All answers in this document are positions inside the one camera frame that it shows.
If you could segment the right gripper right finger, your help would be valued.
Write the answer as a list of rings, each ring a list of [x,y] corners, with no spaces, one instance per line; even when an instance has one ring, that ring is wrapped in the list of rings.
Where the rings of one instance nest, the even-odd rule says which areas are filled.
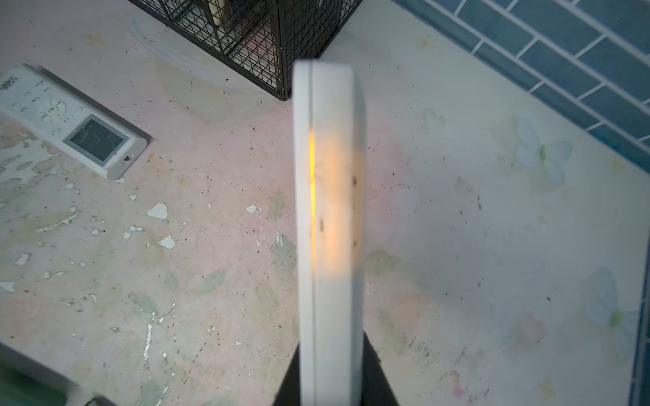
[[[364,406],[398,406],[399,403],[384,374],[379,356],[366,333],[364,333],[362,369],[362,404]]]

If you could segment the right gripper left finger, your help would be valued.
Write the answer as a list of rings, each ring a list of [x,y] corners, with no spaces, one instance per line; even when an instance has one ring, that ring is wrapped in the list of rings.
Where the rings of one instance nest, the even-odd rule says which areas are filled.
[[[297,345],[284,379],[277,391],[273,406],[300,406],[301,405],[301,382],[300,382],[300,345]]]

